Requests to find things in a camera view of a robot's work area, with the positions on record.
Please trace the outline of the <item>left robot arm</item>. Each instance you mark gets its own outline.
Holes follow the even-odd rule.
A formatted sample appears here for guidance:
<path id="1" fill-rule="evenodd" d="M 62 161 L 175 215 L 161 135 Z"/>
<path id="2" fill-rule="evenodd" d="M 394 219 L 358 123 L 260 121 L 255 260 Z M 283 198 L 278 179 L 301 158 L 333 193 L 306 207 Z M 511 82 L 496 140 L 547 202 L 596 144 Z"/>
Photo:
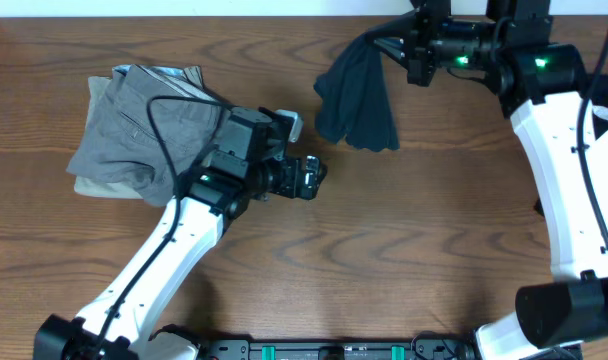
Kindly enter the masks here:
<path id="1" fill-rule="evenodd" d="M 252 199 L 312 200 L 326 175 L 316 157 L 289 157 L 303 121 L 296 112 L 233 108 L 187 170 L 178 195 L 113 282 L 76 317 L 51 315 L 37 331 L 36 359 L 196 359 L 200 344 L 155 325 L 193 267 Z"/>

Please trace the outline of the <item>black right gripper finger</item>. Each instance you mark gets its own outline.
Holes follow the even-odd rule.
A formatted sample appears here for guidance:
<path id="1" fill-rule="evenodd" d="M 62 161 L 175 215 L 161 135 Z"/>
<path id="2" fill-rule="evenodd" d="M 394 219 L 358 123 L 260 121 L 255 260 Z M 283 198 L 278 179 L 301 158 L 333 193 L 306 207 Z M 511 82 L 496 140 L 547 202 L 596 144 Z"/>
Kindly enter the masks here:
<path id="1" fill-rule="evenodd" d="M 404 42 L 402 39 L 396 38 L 377 38 L 372 41 L 372 44 L 391 60 L 406 68 L 408 59 L 404 51 Z"/>
<path id="2" fill-rule="evenodd" d="M 378 38 L 401 38 L 404 41 L 415 39 L 417 31 L 415 29 L 417 12 L 410 11 L 397 16 L 384 24 L 377 25 L 365 32 L 368 41 Z"/>

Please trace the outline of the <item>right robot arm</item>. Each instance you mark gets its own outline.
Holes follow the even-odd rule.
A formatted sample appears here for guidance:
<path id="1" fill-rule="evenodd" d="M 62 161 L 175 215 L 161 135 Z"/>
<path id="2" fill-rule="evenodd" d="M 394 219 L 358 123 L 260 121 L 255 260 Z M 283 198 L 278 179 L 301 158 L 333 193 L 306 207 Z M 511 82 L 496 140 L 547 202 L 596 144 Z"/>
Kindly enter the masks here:
<path id="1" fill-rule="evenodd" d="M 546 221 L 553 282 L 526 286 L 514 311 L 481 326 L 462 359 L 575 359 L 608 337 L 608 128 L 597 131 L 588 73 L 576 47 L 550 40 L 546 1 L 491 1 L 482 22 L 458 20 L 447 1 L 366 33 L 427 86 L 439 68 L 477 70 L 500 102 L 530 163 Z"/>

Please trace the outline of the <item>black t-shirt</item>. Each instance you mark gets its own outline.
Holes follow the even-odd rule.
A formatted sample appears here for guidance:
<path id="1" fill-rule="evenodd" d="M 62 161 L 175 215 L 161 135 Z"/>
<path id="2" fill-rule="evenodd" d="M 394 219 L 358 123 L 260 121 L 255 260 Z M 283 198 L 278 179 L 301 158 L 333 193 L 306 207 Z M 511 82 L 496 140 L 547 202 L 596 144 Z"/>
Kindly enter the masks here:
<path id="1" fill-rule="evenodd" d="M 314 90 L 322 100 L 315 117 L 322 138 L 372 152 L 400 148 L 382 58 L 364 34 L 317 77 Z"/>

